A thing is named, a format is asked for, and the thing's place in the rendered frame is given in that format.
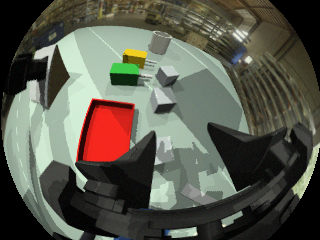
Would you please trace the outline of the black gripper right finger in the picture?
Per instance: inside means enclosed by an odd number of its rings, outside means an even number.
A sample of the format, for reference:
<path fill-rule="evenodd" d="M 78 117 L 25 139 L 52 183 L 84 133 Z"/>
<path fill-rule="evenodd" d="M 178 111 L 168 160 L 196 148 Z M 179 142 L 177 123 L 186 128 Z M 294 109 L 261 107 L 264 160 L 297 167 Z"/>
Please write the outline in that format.
<path fill-rule="evenodd" d="M 225 168 L 228 169 L 236 192 L 249 187 L 248 180 L 252 179 L 253 173 L 263 163 L 268 149 L 285 139 L 287 131 L 288 128 L 283 127 L 265 136 L 255 136 L 212 121 L 207 123 L 207 132 L 211 135 Z"/>

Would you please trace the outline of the red tray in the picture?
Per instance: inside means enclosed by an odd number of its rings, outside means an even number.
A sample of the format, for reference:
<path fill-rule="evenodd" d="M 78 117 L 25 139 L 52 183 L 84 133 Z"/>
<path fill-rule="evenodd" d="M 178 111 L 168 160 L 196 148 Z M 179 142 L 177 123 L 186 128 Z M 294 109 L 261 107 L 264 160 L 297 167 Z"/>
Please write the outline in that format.
<path fill-rule="evenodd" d="M 129 151 L 135 104 L 92 99 L 77 145 L 76 161 L 112 161 Z"/>

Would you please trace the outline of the grey tapered cup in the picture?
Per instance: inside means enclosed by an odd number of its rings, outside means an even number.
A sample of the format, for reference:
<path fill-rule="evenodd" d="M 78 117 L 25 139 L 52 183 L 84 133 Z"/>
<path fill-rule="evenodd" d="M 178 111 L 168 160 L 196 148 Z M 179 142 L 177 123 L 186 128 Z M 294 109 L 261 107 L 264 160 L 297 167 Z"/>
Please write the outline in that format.
<path fill-rule="evenodd" d="M 164 55 L 167 53 L 169 43 L 171 43 L 172 36 L 165 32 L 153 32 L 151 37 L 151 44 L 149 44 L 149 51 Z"/>

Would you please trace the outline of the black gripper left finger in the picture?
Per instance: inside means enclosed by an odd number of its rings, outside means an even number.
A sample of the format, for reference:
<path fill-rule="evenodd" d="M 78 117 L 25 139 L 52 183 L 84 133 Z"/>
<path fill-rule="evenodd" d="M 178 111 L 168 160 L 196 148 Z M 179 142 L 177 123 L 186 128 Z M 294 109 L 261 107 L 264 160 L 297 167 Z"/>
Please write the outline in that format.
<path fill-rule="evenodd" d="M 101 183 L 120 185 L 125 193 L 140 204 L 149 208 L 152 177 L 155 171 L 156 133 L 149 131 L 144 139 L 133 145 L 119 159 L 112 161 L 76 161 L 76 168 L 85 179 Z"/>

